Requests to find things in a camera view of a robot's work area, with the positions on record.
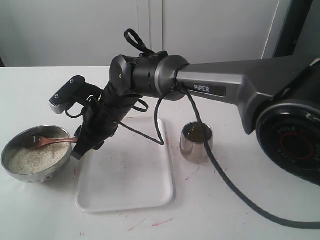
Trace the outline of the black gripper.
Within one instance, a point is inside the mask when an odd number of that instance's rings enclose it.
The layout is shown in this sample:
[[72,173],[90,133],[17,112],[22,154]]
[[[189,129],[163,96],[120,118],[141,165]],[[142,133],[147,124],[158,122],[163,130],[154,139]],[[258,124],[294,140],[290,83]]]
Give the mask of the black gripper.
[[141,98],[136,93],[120,96],[112,84],[107,84],[99,99],[90,100],[71,156],[81,160],[89,150],[98,150]]

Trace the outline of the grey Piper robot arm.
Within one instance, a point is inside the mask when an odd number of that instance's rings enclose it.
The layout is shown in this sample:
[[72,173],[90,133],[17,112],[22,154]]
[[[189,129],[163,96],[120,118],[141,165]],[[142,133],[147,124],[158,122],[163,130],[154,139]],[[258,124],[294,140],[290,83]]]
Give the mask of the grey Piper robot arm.
[[320,61],[313,56],[190,64],[179,55],[115,57],[105,89],[85,87],[87,104],[72,155],[99,149],[142,97],[186,95],[238,108],[244,132],[283,170],[320,183]]

